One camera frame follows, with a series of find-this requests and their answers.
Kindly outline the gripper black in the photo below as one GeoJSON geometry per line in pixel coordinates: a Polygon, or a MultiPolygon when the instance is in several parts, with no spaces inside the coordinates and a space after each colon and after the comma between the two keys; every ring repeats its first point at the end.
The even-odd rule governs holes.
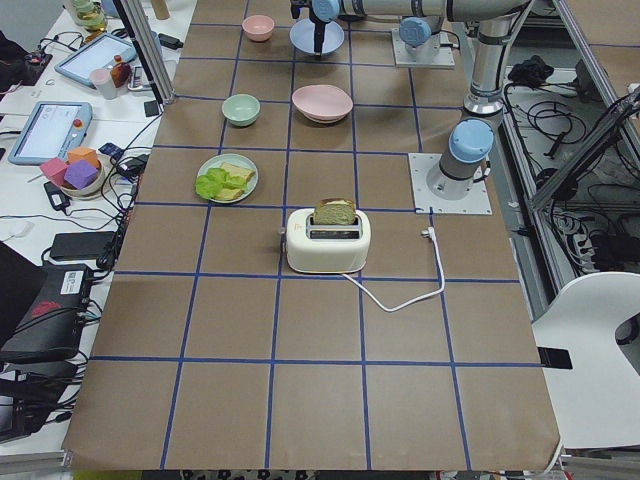
{"type": "Polygon", "coordinates": [[[313,54],[321,55],[324,45],[324,23],[325,19],[320,13],[320,7],[324,5],[320,0],[291,0],[290,1],[290,13],[293,20],[299,20],[301,18],[301,12],[303,9],[307,9],[309,13],[309,19],[314,22],[314,36],[313,36],[313,54]]]}

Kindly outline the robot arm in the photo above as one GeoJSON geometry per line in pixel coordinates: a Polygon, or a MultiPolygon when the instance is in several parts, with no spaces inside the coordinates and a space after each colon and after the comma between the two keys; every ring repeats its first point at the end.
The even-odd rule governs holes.
{"type": "Polygon", "coordinates": [[[442,17],[450,22],[479,23],[469,93],[463,102],[463,117],[477,118],[497,128],[503,117],[500,100],[511,46],[526,20],[532,3],[525,0],[497,1],[339,1],[327,15],[316,5],[314,13],[332,20],[339,15],[393,15],[397,17],[442,17]]]}
{"type": "MultiPolygon", "coordinates": [[[[367,15],[362,1],[352,1],[347,7],[343,1],[291,1],[290,11],[294,20],[300,17],[303,8],[309,9],[309,19],[313,25],[312,54],[320,59],[325,40],[326,26],[340,16],[365,17],[367,15]]],[[[410,47],[424,44],[437,32],[426,20],[426,13],[421,1],[412,1],[412,16],[400,21],[400,38],[410,47]]]]}

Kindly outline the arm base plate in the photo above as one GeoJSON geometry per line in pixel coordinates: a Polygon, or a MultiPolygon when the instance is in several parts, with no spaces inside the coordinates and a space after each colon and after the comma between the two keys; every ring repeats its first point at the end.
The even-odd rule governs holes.
{"type": "Polygon", "coordinates": [[[409,153],[414,210],[420,214],[491,215],[487,186],[480,166],[466,180],[453,180],[440,169],[441,155],[409,153]]]}
{"type": "Polygon", "coordinates": [[[450,70],[455,68],[453,47],[445,32],[432,35],[426,43],[416,48],[401,40],[398,28],[392,29],[391,34],[394,62],[397,67],[450,70]]]}

